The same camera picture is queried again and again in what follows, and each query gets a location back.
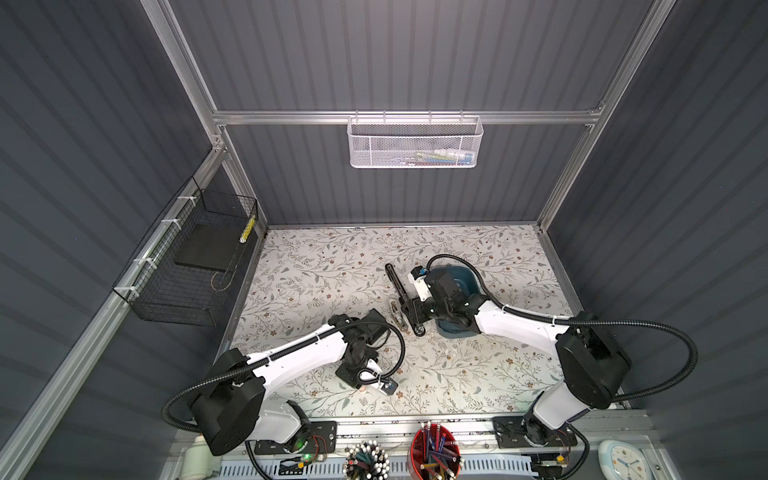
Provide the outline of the beige staple remover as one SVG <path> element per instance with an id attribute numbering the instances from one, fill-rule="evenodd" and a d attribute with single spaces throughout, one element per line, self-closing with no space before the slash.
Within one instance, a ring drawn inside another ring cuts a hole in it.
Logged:
<path id="1" fill-rule="evenodd" d="M 396 323 L 396 325 L 399 328 L 402 328 L 404 325 L 403 316 L 397 301 L 392 300 L 390 302 L 390 312 L 391 312 L 393 321 Z"/>

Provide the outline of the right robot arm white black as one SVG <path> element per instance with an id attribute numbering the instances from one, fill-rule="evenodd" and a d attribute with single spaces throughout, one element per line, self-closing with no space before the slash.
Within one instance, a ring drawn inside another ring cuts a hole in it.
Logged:
<path id="1" fill-rule="evenodd" d="M 558 360 L 563 377 L 546 388 L 512 427 L 513 434 L 533 447 L 545 447 L 559 434 L 573 437 L 573 422 L 591 410 L 655 395 L 678 385 L 694 371 L 699 352 L 694 340 L 678 328 L 645 320 L 601 320 L 580 312 L 575 316 L 546 315 L 513 307 L 486 286 L 479 270 L 467 260 L 450 255 L 451 265 L 438 267 L 439 255 L 413 268 L 409 295 L 392 265 L 387 277 L 398 296 L 400 310 L 412 331 L 422 336 L 425 323 L 435 321 L 452 334 L 504 337 Z M 683 367 L 669 379 L 635 392 L 619 391 L 632 361 L 610 334 L 612 327 L 656 330 L 676 337 L 687 348 Z"/>

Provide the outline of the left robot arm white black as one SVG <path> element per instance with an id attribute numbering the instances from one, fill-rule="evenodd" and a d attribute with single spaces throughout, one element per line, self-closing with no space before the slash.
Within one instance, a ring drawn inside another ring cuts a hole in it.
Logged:
<path id="1" fill-rule="evenodd" d="M 402 366 L 406 341 L 376 309 L 362 318 L 334 315 L 311 333 L 262 352 L 233 348 L 222 354 L 202 380 L 172 395 L 162 420 L 200 434 L 210 452 L 221 456 L 254 440 L 289 445 L 305 440 L 310 422 L 293 401 L 269 397 L 287 383 L 339 363 L 342 379 L 357 389 L 373 386 L 391 395 L 393 375 Z"/>

